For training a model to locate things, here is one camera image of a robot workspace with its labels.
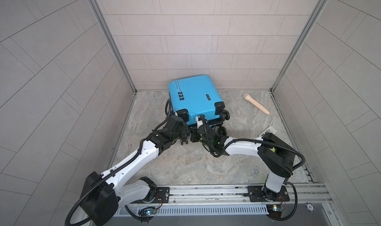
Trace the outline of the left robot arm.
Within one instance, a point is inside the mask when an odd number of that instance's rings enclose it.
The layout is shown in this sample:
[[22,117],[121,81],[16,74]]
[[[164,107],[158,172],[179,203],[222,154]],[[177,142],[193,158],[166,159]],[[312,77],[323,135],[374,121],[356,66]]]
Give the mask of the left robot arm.
[[178,139],[187,136],[186,122],[181,117],[170,114],[165,126],[141,139],[139,147],[132,154],[103,173],[94,171],[86,178],[81,196],[69,211],[64,224],[71,226],[72,216],[81,208],[88,217],[76,225],[82,226],[92,221],[97,226],[103,226],[113,218],[119,208],[137,200],[150,201],[156,187],[151,179],[144,177],[131,185],[126,183]]

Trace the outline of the blue hard-shell suitcase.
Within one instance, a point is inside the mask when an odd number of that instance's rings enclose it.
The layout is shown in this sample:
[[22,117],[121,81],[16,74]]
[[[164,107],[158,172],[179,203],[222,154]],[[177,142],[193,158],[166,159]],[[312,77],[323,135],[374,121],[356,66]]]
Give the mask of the blue hard-shell suitcase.
[[225,103],[207,75],[172,81],[169,95],[171,111],[185,121],[189,131],[196,130],[196,117],[201,114],[210,126],[222,125],[230,119]]

